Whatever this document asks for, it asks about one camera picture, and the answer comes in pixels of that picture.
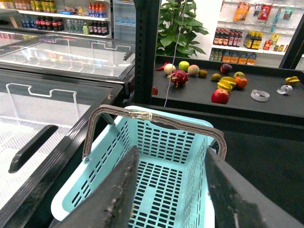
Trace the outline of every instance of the basket handle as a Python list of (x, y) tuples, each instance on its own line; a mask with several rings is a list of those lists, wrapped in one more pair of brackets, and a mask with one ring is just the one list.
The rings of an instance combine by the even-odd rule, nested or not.
[(129, 109), (124, 109), (116, 106), (102, 104), (97, 109), (95, 109), (89, 119), (88, 129), (85, 137), (84, 150), (82, 154), (82, 159), (91, 153), (92, 142), (96, 123), (99, 116), (102, 116), (109, 124), (114, 124), (114, 119), (109, 115), (118, 115), (122, 117), (127, 117), (130, 119), (139, 120), (149, 120), (151, 122), (159, 122), (165, 125), (171, 125), (179, 130), (184, 130), (192, 133), (203, 134), (214, 138), (219, 145), (218, 155), (225, 159), (227, 152), (227, 145), (224, 140), (224, 133), (213, 127), (202, 126), (199, 124), (188, 123), (181, 120), (175, 120), (166, 116), (157, 115), (149, 112), (140, 112)]

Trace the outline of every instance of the apple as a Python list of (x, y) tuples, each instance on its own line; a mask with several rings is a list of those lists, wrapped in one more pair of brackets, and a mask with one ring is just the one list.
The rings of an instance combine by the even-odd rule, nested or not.
[(157, 95), (158, 94), (158, 89), (157, 87), (153, 86), (152, 87), (152, 95)]
[(190, 64), (186, 61), (181, 61), (179, 63), (179, 69), (185, 71), (186, 73), (188, 72), (189, 66), (190, 66)]
[(221, 71), (223, 74), (227, 74), (227, 73), (229, 73), (230, 71), (232, 71), (232, 65), (227, 64), (227, 63), (224, 63), (223, 65), (220, 66), (220, 71)]
[(218, 104), (227, 104), (229, 101), (229, 93), (225, 89), (217, 89), (211, 96), (211, 101)]

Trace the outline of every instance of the kiwi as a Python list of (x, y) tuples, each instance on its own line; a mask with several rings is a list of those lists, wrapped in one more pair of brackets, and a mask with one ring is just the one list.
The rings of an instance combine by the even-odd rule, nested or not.
[(220, 78), (221, 78), (222, 76), (220, 75), (220, 74), (213, 74), (212, 76), (211, 76), (211, 80), (212, 81), (219, 81), (220, 80)]
[(207, 75), (208, 75), (207, 70), (200, 70), (199, 71), (199, 77), (205, 78), (205, 77), (207, 77)]

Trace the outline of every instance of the black metal post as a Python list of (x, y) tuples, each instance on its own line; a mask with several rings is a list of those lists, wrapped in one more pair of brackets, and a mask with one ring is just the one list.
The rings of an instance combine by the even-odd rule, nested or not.
[(284, 55), (280, 68), (295, 69), (304, 53), (304, 14), (294, 32), (288, 50)]
[(134, 0), (136, 8), (136, 54), (134, 101), (151, 103), (161, 0)]

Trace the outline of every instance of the light blue plastic basket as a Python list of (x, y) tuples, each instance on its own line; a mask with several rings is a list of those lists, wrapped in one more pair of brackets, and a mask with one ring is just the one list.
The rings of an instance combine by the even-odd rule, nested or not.
[[(206, 121), (137, 106), (127, 109), (213, 127)], [(117, 117), (115, 124), (102, 131), (92, 144), (89, 162), (81, 162), (54, 197), (53, 216), (63, 220), (136, 145), (141, 153), (129, 227), (214, 227), (214, 208), (208, 195), (204, 165), (206, 149), (213, 139), (125, 117)]]

